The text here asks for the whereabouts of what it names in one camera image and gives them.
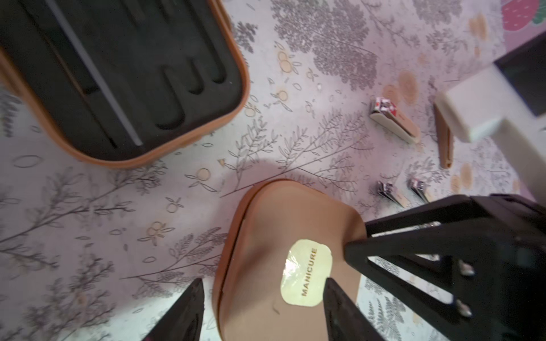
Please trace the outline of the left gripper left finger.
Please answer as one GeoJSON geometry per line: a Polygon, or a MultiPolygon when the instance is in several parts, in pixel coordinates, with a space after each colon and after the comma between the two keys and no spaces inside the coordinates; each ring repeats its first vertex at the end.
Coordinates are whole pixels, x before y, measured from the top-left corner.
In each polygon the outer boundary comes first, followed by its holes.
{"type": "Polygon", "coordinates": [[[204,314],[203,281],[197,278],[143,341],[198,341],[204,314]]]}

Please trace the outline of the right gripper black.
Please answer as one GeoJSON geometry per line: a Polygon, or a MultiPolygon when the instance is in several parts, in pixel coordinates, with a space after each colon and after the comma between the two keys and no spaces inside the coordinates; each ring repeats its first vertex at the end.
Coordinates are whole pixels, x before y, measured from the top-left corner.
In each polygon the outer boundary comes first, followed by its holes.
{"type": "Polygon", "coordinates": [[[545,339],[545,207],[456,195],[365,227],[346,263],[449,340],[545,339]],[[438,226],[387,234],[427,223],[438,226]],[[462,239],[453,257],[440,236],[462,239]]]}

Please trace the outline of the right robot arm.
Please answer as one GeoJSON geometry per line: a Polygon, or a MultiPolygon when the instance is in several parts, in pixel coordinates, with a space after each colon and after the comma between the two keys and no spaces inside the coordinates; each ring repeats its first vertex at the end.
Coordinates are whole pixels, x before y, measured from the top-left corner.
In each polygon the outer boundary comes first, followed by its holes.
{"type": "Polygon", "coordinates": [[[345,260],[451,340],[544,340],[545,36],[435,105],[461,141],[492,138],[533,199],[455,195],[372,220],[345,260]]]}

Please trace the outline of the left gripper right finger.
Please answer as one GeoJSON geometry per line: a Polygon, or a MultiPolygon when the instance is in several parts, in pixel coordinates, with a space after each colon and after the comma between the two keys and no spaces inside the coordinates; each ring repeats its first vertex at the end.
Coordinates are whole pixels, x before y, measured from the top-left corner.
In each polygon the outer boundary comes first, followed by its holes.
{"type": "Polygon", "coordinates": [[[384,341],[333,278],[326,279],[323,302],[330,341],[384,341]]]}

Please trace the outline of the tan brown case lid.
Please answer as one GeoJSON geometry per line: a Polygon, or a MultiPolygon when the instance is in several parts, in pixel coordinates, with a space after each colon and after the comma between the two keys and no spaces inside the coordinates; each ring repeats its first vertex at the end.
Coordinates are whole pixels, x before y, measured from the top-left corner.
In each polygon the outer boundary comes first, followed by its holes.
{"type": "Polygon", "coordinates": [[[234,214],[213,284],[220,337],[326,340],[326,280],[355,301],[361,276],[344,245],[365,236],[354,208],[318,190],[293,180],[254,186],[234,214]]]}

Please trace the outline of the dark brown nail clipper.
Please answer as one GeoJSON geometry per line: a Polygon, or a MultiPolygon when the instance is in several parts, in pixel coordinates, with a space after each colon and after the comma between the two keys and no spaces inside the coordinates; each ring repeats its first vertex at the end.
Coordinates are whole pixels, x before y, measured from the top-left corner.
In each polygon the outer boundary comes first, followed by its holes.
{"type": "Polygon", "coordinates": [[[443,169],[450,169],[454,160],[454,137],[438,107],[434,105],[433,109],[437,131],[439,164],[443,169]]]}

